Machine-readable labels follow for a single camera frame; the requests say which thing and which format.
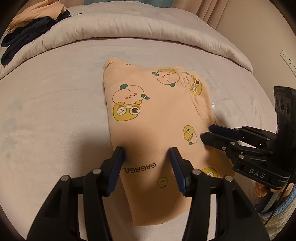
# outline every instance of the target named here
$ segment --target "bolt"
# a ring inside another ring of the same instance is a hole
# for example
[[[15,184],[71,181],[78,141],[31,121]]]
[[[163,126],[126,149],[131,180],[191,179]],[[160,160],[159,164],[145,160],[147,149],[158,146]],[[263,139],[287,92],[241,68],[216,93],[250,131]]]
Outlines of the bolt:
[[[99,168],[93,169],[93,174],[100,174],[101,171],[102,171],[102,170],[99,169]]]
[[[199,169],[193,169],[193,170],[192,170],[192,173],[193,173],[194,175],[200,175],[200,174],[201,174],[201,170],[199,170]]]
[[[228,182],[232,182],[233,181],[233,177],[232,176],[225,176],[225,180],[228,181]]]
[[[61,177],[61,180],[63,182],[67,181],[68,179],[69,179],[69,176],[68,175],[64,175],[64,176]]]

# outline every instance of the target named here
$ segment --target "power outlet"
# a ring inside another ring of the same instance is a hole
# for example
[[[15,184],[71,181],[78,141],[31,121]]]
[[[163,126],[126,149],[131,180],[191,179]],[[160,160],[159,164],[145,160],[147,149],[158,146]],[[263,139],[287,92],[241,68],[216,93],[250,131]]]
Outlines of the power outlet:
[[[292,70],[293,74],[296,77],[296,64],[294,64],[293,60],[289,57],[289,55],[284,50],[280,53],[280,56],[287,63],[287,65],[290,67],[290,69]]]

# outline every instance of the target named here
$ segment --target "pile of clothes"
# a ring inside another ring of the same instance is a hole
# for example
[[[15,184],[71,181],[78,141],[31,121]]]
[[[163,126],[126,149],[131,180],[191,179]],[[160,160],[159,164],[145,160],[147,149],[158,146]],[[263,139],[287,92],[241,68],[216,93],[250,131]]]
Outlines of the pile of clothes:
[[[1,43],[2,47],[8,47],[1,57],[1,64],[7,65],[24,45],[69,16],[69,11],[59,0],[45,0],[15,16],[7,28],[8,34]]]

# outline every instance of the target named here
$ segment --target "bed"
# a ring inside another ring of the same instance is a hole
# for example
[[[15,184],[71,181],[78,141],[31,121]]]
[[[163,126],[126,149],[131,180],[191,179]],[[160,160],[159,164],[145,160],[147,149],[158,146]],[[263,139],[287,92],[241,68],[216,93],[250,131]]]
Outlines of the bed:
[[[73,17],[0,66],[0,203],[24,238],[62,175],[85,175],[113,153],[102,79],[110,57],[196,71],[220,125],[276,132],[276,113],[249,60],[196,15],[129,1],[68,10]],[[236,180],[255,203],[254,182],[239,174]],[[161,225],[133,226],[120,180],[104,203],[114,241],[182,238],[188,212]]]

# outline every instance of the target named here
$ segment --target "orange cloth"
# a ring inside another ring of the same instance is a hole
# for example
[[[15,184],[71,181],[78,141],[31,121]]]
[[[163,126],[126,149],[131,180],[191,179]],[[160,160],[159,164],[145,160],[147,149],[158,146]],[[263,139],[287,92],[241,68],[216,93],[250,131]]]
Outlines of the orange cloth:
[[[103,79],[111,142],[125,149],[120,177],[134,225],[161,224],[190,207],[191,198],[178,190],[170,147],[209,176],[234,177],[225,153],[200,139],[217,121],[207,84],[196,72],[111,58]]]
[[[64,4],[59,0],[45,0],[31,7],[26,8],[19,15],[16,15],[7,27],[7,32],[10,34],[18,27],[24,27],[29,22],[37,18],[51,17],[56,20],[57,17],[66,11]]]

